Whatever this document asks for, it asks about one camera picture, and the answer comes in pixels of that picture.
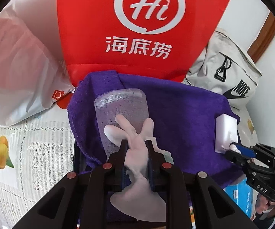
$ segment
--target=blue package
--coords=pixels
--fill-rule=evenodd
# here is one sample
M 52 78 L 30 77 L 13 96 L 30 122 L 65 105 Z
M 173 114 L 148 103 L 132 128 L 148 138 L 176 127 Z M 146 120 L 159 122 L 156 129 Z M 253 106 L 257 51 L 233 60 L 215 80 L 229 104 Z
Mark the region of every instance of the blue package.
M 224 191 L 229 197 L 244 211 L 244 213 L 251 218 L 252 203 L 253 203 L 253 189 L 246 184 L 247 179 L 244 179 L 237 185 L 229 185 Z

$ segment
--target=green leaf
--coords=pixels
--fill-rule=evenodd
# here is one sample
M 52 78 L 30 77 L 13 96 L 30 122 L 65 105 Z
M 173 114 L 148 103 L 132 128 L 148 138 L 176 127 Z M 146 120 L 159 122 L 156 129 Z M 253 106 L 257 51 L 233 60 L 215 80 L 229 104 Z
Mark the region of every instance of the green leaf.
M 13 163 L 11 162 L 10 156 L 8 156 L 8 158 L 7 158 L 6 165 L 9 166 L 10 168 L 14 168 L 14 165 L 13 165 Z

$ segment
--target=purple towel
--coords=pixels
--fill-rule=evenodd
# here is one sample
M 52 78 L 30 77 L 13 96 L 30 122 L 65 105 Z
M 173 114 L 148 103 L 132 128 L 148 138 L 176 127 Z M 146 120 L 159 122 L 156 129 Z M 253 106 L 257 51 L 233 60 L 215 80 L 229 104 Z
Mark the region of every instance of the purple towel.
M 149 117 L 154 121 L 158 147 L 169 151 L 182 171 L 205 171 L 222 188 L 243 173 L 224 155 L 214 152 L 216 117 L 232 113 L 228 100 L 205 89 L 185 84 L 101 71 L 80 82 L 68 106 L 71 129 L 86 163 L 94 168 L 106 161 L 101 143 L 94 100 L 109 91 L 137 88 L 146 94 Z

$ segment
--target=white speech bubble logo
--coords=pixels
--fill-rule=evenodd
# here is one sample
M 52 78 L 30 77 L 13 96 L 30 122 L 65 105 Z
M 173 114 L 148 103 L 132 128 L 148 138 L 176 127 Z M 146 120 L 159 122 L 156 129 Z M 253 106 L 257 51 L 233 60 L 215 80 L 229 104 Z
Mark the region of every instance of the white speech bubble logo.
M 165 33 L 172 28 L 174 28 L 176 25 L 179 24 L 179 22 L 182 20 L 184 13 L 185 13 L 185 0 L 178 0 L 178 11 L 176 16 L 165 26 L 149 31 L 147 32 L 147 28 L 139 27 L 128 20 L 126 17 L 124 10 L 123 10 L 123 2 L 124 0 L 114 0 L 114 10 L 117 18 L 119 21 L 128 29 L 136 32 L 136 33 L 142 33 L 142 34 L 159 34 L 159 33 Z

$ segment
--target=red bag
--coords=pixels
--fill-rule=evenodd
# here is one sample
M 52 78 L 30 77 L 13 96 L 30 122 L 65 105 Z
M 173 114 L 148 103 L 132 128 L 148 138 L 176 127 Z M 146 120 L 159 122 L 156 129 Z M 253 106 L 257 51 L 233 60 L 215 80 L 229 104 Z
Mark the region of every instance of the red bag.
M 57 0 L 62 49 L 72 83 L 88 73 L 182 82 L 229 0 Z

